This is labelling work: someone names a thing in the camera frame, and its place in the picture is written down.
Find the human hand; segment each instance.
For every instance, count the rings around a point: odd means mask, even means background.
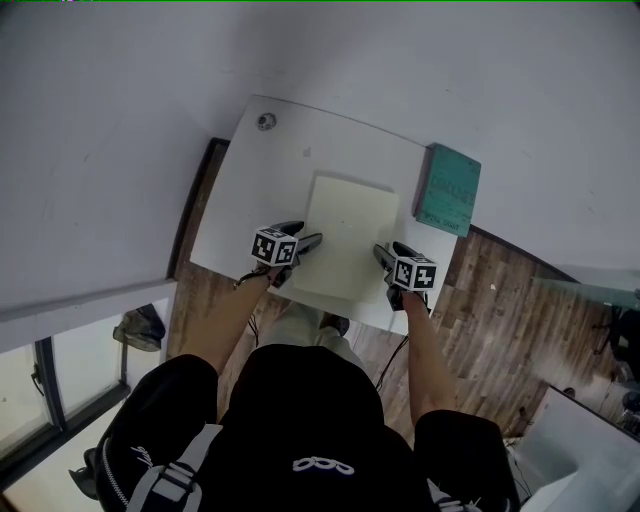
[[[402,306],[407,312],[407,315],[415,315],[426,313],[429,316],[429,310],[427,304],[422,298],[421,294],[416,292],[401,292],[402,293]]]

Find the human arm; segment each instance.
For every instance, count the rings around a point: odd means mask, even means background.
[[[180,354],[193,354],[204,359],[221,375],[251,313],[279,270],[274,268],[268,275],[248,279],[224,297],[209,316],[199,319],[194,334]]]
[[[438,409],[455,409],[455,385],[422,298],[402,292],[409,319],[409,403],[414,426],[420,417]]]

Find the person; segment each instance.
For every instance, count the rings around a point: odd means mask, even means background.
[[[261,337],[217,423],[218,378],[277,272],[226,296],[126,400],[89,457],[105,510],[519,510],[500,430],[456,412],[415,293],[403,292],[415,450],[385,426],[344,320],[296,303]]]

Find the black backpack strap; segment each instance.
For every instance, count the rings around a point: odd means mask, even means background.
[[[205,424],[176,462],[149,468],[136,485],[127,512],[143,512],[149,501],[158,512],[196,512],[202,489],[194,478],[221,430],[222,425]]]

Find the white wall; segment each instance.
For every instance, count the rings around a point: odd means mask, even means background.
[[[473,222],[638,268],[632,4],[20,5],[0,21],[0,309],[164,276],[252,93],[483,164]]]

